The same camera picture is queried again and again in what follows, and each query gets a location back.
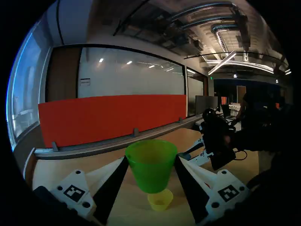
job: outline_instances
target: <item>person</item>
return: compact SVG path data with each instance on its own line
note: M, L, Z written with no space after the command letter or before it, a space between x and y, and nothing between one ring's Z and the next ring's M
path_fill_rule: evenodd
M275 109L272 93L266 91L264 86L258 86L248 90L243 96L236 120L241 121L242 129L266 126L271 115L275 115Z

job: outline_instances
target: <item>green cup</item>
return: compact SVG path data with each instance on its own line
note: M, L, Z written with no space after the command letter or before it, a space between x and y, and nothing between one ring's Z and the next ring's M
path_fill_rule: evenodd
M138 141L125 151L138 187L149 194L167 187L176 154L176 146L164 140Z

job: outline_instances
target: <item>table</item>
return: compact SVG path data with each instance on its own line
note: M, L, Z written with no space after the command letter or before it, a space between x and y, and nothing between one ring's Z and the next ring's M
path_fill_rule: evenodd
M156 139L172 142L177 146L178 152L184 152L201 136L198 131L181 128ZM192 156L200 152L201 149L196 150L192 153ZM81 169L88 173L109 164L124 156L124 154L125 148L76 159L38 160L33 175L33 189L42 185L51 190L75 169ZM244 153L238 153L238 158L242 158L240 154L243 155ZM210 163L203 165L203 168L213 171ZM248 151L246 160L232 161L223 168L228 169L242 182L246 183L258 174L258 155L256 152ZM149 206L146 194L138 188L131 169L128 168L110 213L108 226L195 225L183 188L174 169L167 188L174 195L172 203L164 212L153 211Z

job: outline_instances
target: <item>yellow cup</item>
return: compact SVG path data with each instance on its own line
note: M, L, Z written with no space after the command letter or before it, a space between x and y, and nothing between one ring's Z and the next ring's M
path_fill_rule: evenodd
M147 194L147 200L155 211L163 211L173 200L173 194L170 190L164 189L156 194Z

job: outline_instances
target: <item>plastic cup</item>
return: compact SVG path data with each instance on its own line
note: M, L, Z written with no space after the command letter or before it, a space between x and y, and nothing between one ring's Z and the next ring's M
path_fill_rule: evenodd
M157 194L148 194L147 200L153 210L163 211L173 200L173 194L170 190L165 189Z
M164 140L138 141L125 151L138 187L149 194L167 187L176 154L176 146Z

